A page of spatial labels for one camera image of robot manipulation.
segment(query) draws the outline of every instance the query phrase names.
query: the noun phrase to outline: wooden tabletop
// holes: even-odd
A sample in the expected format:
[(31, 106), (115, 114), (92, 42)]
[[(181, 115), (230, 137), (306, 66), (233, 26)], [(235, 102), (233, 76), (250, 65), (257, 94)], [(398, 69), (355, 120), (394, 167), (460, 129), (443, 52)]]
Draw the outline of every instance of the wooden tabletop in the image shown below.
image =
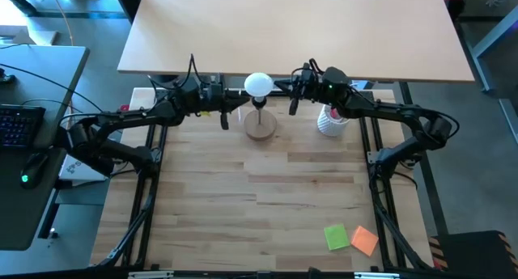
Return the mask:
[(472, 82), (444, 0), (142, 0), (118, 70)]
[[(374, 94), (394, 101), (391, 91)], [(152, 103), (152, 89), (136, 88), (130, 107)], [(265, 109), (277, 117), (278, 128), (267, 142), (254, 142), (244, 132), (242, 121), (251, 104), (229, 116), (228, 131), (221, 130), (218, 114), (189, 117), (169, 129), (147, 267), (367, 271), (381, 266), (379, 245), (370, 258), (353, 247), (330, 252), (324, 236), (325, 227), (340, 223), (349, 235), (358, 225), (376, 233), (358, 121), (349, 122), (343, 137), (326, 137), (316, 128), (319, 104), (301, 102), (296, 116), (288, 116), (288, 104), (284, 98), (268, 99)], [(384, 145), (402, 142), (398, 123), (381, 120), (380, 128)], [(127, 129), (122, 141), (140, 146), (146, 133), (147, 127)], [(415, 187), (398, 176), (392, 183), (401, 231), (431, 264)], [(135, 187), (135, 174), (112, 179), (93, 264), (125, 233)], [(388, 244), (393, 246), (390, 237)]]

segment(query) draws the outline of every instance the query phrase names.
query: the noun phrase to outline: green sticky note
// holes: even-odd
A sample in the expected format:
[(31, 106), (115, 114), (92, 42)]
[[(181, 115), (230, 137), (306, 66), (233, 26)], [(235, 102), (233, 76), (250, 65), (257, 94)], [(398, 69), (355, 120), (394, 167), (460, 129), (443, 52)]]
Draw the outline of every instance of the green sticky note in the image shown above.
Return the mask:
[(324, 232), (325, 240), (327, 241), (327, 246), (330, 251), (350, 245), (349, 238), (347, 238), (346, 228), (342, 224), (326, 227)]

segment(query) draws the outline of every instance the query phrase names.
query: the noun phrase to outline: desk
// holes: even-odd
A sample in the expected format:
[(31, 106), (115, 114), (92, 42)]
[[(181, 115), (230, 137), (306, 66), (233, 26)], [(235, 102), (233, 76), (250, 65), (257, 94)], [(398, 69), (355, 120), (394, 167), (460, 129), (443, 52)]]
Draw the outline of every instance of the desk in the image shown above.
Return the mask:
[[(80, 47), (44, 47), (20, 45), (0, 50), (0, 63), (28, 70), (50, 78), (63, 86), (75, 89), (83, 72), (88, 49)], [(72, 94), (65, 89), (29, 74), (6, 69), (18, 81), (0, 86), (0, 104), (21, 104), (35, 98), (58, 100), (68, 104)], [(44, 122), (35, 140), (35, 147), (48, 148), (54, 139), (59, 119), (66, 106), (50, 102), (33, 102), (28, 105), (46, 108)], [(52, 149), (40, 184), (25, 190), (19, 185), (19, 173), (31, 150), (0, 150), (0, 250), (25, 250), (34, 234), (57, 180), (66, 152)]]
[[(394, 101), (392, 91), (374, 95)], [(150, 107), (153, 97), (152, 89), (136, 88), (130, 107)], [(147, 268), (307, 271), (311, 265), (359, 271), (381, 266), (379, 247), (371, 258), (353, 247), (330, 252), (324, 237), (324, 227), (338, 223), (349, 234), (357, 225), (376, 232), (358, 121), (347, 125), (344, 137), (329, 138), (316, 128), (321, 105), (301, 102), (297, 116), (288, 116), (288, 107), (286, 98), (268, 99), (266, 109), (278, 118), (278, 128), (267, 142), (254, 142), (244, 133), (242, 121), (252, 110), (250, 103), (229, 116), (228, 131), (221, 130), (217, 114), (186, 118), (169, 129)], [(380, 120), (380, 129), (385, 146), (403, 141), (400, 124)], [(143, 145), (146, 133), (147, 127), (126, 129), (122, 142)], [(112, 179), (93, 264), (125, 233), (136, 179), (135, 174)], [(401, 232), (431, 264), (415, 187), (397, 176), (392, 186)]]
[(473, 82), (444, 0), (142, 0), (118, 70)]

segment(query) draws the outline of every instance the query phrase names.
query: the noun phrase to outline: sticky note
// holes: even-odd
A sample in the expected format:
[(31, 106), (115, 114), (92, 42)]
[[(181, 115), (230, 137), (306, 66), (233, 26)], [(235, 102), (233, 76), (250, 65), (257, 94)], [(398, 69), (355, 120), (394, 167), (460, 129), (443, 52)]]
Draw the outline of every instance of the sticky note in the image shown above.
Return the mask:
[(350, 244), (365, 253), (365, 255), (371, 256), (377, 243), (377, 235), (374, 235), (362, 226), (358, 226), (353, 234), (353, 240)]
[(329, 250), (336, 250), (341, 247), (347, 247), (350, 245), (349, 238), (347, 237), (346, 228), (341, 225), (329, 226), (324, 229), (325, 240)]

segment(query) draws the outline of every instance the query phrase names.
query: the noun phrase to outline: computer mouse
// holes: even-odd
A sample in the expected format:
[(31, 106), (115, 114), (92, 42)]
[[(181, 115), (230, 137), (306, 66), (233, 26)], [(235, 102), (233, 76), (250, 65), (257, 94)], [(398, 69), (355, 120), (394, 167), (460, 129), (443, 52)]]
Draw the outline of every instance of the computer mouse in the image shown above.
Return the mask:
[(22, 188), (33, 189), (38, 186), (48, 158), (49, 156), (45, 153), (31, 154), (20, 173), (19, 181)]

